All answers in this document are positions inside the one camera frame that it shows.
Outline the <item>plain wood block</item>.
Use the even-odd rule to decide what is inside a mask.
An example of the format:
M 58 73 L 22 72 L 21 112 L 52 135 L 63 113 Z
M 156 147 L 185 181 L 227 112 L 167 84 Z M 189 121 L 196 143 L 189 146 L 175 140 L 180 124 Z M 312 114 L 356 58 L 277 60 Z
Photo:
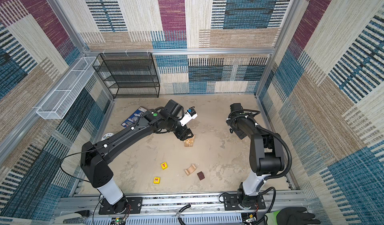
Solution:
M 192 138 L 189 138 L 189 139 L 188 139 L 188 143 L 192 143 L 192 144 L 193 144 L 193 143 L 194 143 L 194 140 L 195 140 L 195 136 L 193 136 Z

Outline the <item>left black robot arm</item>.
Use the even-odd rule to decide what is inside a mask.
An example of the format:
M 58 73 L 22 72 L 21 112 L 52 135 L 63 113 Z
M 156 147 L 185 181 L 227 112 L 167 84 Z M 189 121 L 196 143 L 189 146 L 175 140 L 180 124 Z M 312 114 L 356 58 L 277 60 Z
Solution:
M 131 126 L 96 144 L 87 142 L 82 146 L 81 169 L 93 188 L 97 189 L 109 205 L 122 204 L 126 197 L 114 180 L 114 173 L 109 167 L 120 153 L 141 139 L 155 133 L 172 132 L 181 141 L 194 136 L 187 123 L 198 116 L 194 107 L 184 108 L 174 100 L 169 100 L 164 107 L 148 109 Z

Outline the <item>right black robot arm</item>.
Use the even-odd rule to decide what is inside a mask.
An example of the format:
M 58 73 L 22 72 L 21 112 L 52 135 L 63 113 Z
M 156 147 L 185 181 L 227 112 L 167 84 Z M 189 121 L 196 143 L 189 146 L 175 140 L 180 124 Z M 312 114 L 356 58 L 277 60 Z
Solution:
M 238 196 L 257 196 L 267 180 L 278 178 L 279 172 L 284 171 L 283 144 L 278 135 L 257 123 L 255 116 L 260 114 L 259 111 L 245 109 L 240 103 L 231 104 L 230 110 L 226 120 L 230 132 L 241 140 L 248 137 L 251 141 L 251 172 L 241 183 Z

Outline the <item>black and green gloved hand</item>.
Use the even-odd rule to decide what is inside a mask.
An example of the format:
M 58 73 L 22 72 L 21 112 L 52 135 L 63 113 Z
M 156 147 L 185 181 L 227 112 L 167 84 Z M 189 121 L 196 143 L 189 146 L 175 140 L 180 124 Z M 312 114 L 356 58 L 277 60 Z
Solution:
M 266 225 L 320 225 L 315 217 L 305 207 L 288 207 L 264 216 Z

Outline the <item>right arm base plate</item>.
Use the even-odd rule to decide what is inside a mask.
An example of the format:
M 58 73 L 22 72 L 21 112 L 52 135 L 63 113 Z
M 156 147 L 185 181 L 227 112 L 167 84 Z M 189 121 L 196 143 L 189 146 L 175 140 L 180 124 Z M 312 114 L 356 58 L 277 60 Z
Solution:
M 266 208 L 263 196 L 245 196 L 239 198 L 237 194 L 223 193 L 219 201 L 224 204 L 225 211 L 264 210 Z

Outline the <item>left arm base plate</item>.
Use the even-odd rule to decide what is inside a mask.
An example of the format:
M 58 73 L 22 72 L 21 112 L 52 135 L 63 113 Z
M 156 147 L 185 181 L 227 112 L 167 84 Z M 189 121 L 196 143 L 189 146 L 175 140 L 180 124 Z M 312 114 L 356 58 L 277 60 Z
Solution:
M 142 197 L 123 197 L 116 204 L 111 205 L 107 199 L 102 199 L 99 215 L 128 215 L 139 214 L 142 209 Z

